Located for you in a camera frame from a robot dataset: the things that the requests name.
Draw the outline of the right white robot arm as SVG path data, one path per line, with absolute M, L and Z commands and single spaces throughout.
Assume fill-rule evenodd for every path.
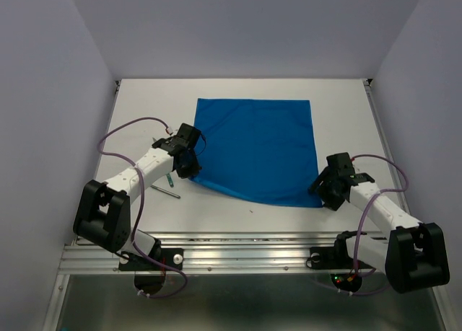
M 334 288 L 355 296 L 363 294 L 363 278 L 375 272 L 383 273 L 400 294 L 449 283 L 444 234 L 437 224 L 405 212 L 387 196 L 388 189 L 355 169 L 348 153 L 327 156 L 326 161 L 309 193 L 331 211 L 349 203 L 362 215 L 357 230 L 338 234 L 332 246 L 310 248 L 308 268 L 330 270 Z

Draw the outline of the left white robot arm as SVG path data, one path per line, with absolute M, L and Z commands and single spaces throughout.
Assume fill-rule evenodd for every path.
M 199 174 L 195 147 L 201 131 L 182 124 L 178 132 L 161 138 L 137 162 L 103 182 L 90 180 L 83 188 L 73 232 L 111 253 L 130 253 L 146 269 L 161 262 L 160 240 L 138 230 L 141 216 L 131 220 L 131 205 L 140 200 L 142 213 L 145 190 L 158 179 L 176 172 L 182 179 Z

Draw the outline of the blue cloth napkin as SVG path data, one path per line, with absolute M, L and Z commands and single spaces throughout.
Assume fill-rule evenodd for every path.
M 310 101 L 200 98 L 194 125 L 206 141 L 192 182 L 254 203 L 322 206 L 308 192 L 319 175 Z

